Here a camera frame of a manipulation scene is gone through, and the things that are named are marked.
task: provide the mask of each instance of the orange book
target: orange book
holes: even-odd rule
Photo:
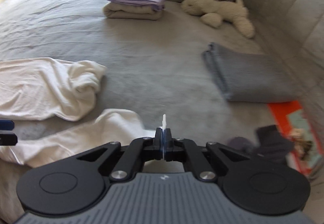
[[[309,176],[322,161],[323,149],[302,106],[298,101],[269,103],[268,106],[278,130],[285,138],[295,142],[294,151],[288,159],[290,166]]]

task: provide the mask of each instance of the gray ribbed panel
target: gray ribbed panel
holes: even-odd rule
[[[301,212],[266,217],[242,210],[215,184],[196,180],[191,172],[138,173],[113,185],[87,212],[62,219],[26,213],[17,224],[311,224]]]

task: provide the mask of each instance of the stuffed animal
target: stuffed animal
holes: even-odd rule
[[[205,24],[218,28],[223,20],[232,22],[241,34],[252,38],[255,34],[254,26],[248,20],[248,10],[244,7],[243,0],[236,0],[236,3],[216,0],[184,0],[182,9],[195,16],[202,16],[200,19]]]

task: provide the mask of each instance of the folded gray sweater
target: folded gray sweater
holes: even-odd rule
[[[297,98],[297,88],[268,55],[245,54],[211,43],[204,62],[228,101],[281,103]]]

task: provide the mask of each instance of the crumpled white garment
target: crumpled white garment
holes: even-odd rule
[[[77,121],[96,104],[106,67],[93,61],[31,58],[0,62],[0,117]]]
[[[139,116],[129,110],[106,109],[94,121],[39,140],[19,140],[16,146],[0,146],[0,158],[20,165],[39,167],[111,141],[129,143],[150,131]]]

